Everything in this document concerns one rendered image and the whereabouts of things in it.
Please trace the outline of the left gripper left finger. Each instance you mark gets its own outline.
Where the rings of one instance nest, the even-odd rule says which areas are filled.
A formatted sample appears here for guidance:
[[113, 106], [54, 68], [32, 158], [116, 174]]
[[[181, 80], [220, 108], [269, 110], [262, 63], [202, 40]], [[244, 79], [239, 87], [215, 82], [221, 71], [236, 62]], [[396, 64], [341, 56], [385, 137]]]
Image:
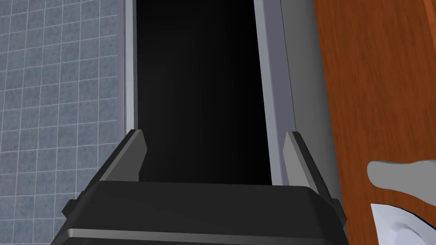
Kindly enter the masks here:
[[90, 181], [138, 181], [147, 153], [143, 131], [131, 129]]

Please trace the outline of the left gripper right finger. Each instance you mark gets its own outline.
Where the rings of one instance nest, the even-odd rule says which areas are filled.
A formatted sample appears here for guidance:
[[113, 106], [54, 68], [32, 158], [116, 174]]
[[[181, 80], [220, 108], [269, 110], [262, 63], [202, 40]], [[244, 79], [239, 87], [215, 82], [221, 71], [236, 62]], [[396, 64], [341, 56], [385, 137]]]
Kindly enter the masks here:
[[297, 131], [286, 133], [282, 156], [283, 185], [305, 186], [323, 199], [331, 199], [327, 185], [300, 133]]

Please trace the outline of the brown wooden door leaf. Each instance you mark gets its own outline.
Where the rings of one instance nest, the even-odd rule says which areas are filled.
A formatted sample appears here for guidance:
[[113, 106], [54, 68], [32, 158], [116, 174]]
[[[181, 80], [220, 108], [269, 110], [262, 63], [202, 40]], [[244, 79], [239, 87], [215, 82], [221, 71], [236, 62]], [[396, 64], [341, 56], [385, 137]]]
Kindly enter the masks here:
[[370, 161], [436, 159], [436, 0], [314, 0], [350, 245], [378, 245], [371, 203], [436, 207], [371, 184]]

